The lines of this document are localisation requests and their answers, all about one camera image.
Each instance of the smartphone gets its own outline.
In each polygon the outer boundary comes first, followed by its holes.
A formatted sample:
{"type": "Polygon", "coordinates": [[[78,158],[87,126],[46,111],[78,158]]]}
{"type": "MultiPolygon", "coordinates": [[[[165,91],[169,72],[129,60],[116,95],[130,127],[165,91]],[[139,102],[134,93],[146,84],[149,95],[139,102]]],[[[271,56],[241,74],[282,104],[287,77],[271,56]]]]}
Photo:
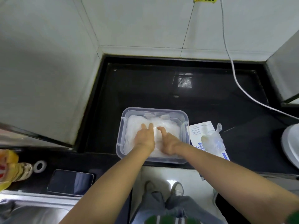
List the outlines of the smartphone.
{"type": "Polygon", "coordinates": [[[47,191],[65,195],[83,196],[91,187],[95,176],[70,170],[56,169],[47,191]]]}

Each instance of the power cord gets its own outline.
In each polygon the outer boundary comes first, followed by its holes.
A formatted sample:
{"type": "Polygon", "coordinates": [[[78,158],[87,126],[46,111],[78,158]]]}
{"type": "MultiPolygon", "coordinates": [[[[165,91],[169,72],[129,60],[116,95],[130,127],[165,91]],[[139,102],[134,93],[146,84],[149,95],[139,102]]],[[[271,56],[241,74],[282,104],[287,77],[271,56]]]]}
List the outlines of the power cord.
{"type": "Polygon", "coordinates": [[[264,107],[266,107],[266,108],[269,108],[269,109],[271,109],[271,110],[274,110],[274,111],[277,111],[277,112],[279,112],[279,113],[281,113],[281,114],[284,114],[284,115],[286,115],[286,116],[289,116],[289,117],[292,117],[292,118],[294,118],[294,119],[299,120],[298,117],[292,116],[292,115],[287,114],[287,113],[282,112],[282,111],[279,111],[279,110],[277,110],[277,109],[275,109],[275,108],[272,108],[272,107],[270,107],[270,106],[268,106],[268,105],[265,105],[265,104],[263,104],[263,103],[257,101],[256,99],[254,99],[253,97],[251,97],[251,96],[250,96],[250,95],[249,95],[249,94],[248,94],[248,93],[247,93],[247,92],[240,86],[240,84],[238,83],[237,78],[236,78],[236,72],[235,72],[234,62],[233,62],[232,58],[230,57],[230,53],[229,53],[229,51],[228,51],[228,48],[227,48],[227,46],[226,46],[226,42],[225,42],[225,33],[224,33],[224,14],[223,14],[223,6],[222,6],[222,2],[223,2],[223,0],[220,0],[220,3],[221,3],[221,11],[222,11],[222,34],[223,34],[223,41],[224,41],[224,46],[225,46],[226,53],[227,53],[228,58],[229,58],[230,63],[231,63],[231,67],[232,67],[232,69],[233,69],[233,75],[234,75],[234,79],[235,79],[235,82],[236,82],[237,86],[243,91],[243,93],[245,93],[245,94],[246,94],[250,99],[252,99],[254,102],[256,102],[256,103],[258,103],[258,104],[260,104],[260,105],[262,105],[262,106],[264,106],[264,107]]]}

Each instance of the clear plastic box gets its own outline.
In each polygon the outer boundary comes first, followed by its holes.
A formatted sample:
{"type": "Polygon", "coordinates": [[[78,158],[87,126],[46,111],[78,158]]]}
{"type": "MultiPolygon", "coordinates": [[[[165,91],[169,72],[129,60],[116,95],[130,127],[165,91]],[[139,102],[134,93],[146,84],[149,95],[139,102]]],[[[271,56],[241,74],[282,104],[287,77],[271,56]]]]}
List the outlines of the clear plastic box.
{"type": "MultiPolygon", "coordinates": [[[[157,117],[168,114],[170,116],[170,120],[176,122],[178,126],[181,128],[181,135],[179,139],[184,143],[190,144],[190,138],[188,134],[189,119],[185,112],[180,110],[171,110],[171,109],[168,110],[168,109],[129,107],[123,111],[123,114],[121,116],[121,123],[119,125],[118,137],[117,137],[116,154],[121,159],[126,156],[126,154],[123,151],[123,146],[125,143],[128,118],[130,116],[144,117],[145,113],[152,113],[157,117]]],[[[146,161],[176,163],[176,164],[186,163],[186,161],[183,158],[149,157],[147,158],[146,161]]]]}

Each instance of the stainless steel sink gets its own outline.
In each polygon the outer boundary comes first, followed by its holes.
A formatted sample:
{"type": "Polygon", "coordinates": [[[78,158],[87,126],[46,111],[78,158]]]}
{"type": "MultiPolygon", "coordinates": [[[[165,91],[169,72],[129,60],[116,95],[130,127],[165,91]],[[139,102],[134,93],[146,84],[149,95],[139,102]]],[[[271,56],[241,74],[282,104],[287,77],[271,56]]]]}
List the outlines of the stainless steel sink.
{"type": "Polygon", "coordinates": [[[80,198],[5,190],[0,193],[0,223],[58,224],[80,198]]]}

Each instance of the jeans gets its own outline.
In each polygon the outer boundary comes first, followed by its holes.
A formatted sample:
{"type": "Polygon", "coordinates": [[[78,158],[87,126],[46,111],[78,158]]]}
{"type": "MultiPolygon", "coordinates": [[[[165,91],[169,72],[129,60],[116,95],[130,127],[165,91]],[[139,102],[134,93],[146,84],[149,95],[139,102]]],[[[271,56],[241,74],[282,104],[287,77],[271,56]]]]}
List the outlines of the jeans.
{"type": "Polygon", "coordinates": [[[165,203],[161,192],[146,192],[132,217],[131,224],[144,223],[153,215],[192,218],[203,224],[223,224],[222,220],[201,208],[189,196],[171,195],[165,203]]]}

